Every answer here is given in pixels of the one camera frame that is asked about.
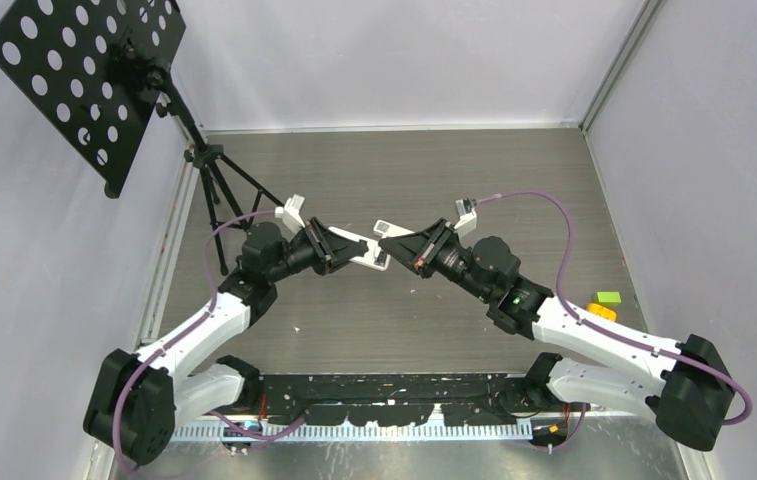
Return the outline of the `long white remote control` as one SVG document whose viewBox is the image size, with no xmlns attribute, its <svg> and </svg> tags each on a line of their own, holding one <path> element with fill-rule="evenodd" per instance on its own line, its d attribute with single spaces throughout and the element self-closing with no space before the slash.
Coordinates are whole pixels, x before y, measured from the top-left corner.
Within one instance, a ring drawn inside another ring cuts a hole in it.
<svg viewBox="0 0 757 480">
<path fill-rule="evenodd" d="M 377 220 L 373 226 L 373 233 L 380 238 L 390 238 L 411 235 L 413 231 L 385 220 Z"/>
</svg>

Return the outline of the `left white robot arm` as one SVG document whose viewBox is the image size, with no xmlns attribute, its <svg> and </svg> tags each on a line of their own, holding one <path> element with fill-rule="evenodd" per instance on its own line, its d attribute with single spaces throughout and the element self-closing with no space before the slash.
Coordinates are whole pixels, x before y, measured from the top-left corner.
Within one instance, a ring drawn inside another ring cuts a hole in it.
<svg viewBox="0 0 757 480">
<path fill-rule="evenodd" d="M 316 218 L 274 222 L 247 232 L 236 268 L 210 299 L 171 332 L 130 353 L 103 360 L 83 418 L 83 431 L 138 466 L 155 460 L 175 430 L 229 406 L 252 412 L 262 395 L 260 372 L 234 356 L 204 371 L 198 366 L 247 331 L 277 299 L 277 283 L 305 270 L 320 276 L 356 263 L 379 271 L 386 259 L 374 239 L 328 227 Z"/>
</svg>

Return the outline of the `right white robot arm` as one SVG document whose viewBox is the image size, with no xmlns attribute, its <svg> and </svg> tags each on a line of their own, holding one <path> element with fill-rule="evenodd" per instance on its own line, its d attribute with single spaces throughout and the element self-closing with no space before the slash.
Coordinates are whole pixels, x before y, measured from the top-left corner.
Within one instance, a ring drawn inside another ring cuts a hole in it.
<svg viewBox="0 0 757 480">
<path fill-rule="evenodd" d="M 410 231 L 376 222 L 379 246 L 423 279 L 439 274 L 477 298 L 510 335 L 559 346 L 585 365 L 542 353 L 526 374 L 525 397 L 538 410 L 557 403 L 596 404 L 640 416 L 691 449 L 712 450 L 734 390 L 715 345 L 691 334 L 658 337 L 611 322 L 523 277 L 520 260 L 498 236 L 465 246 L 447 220 Z"/>
</svg>

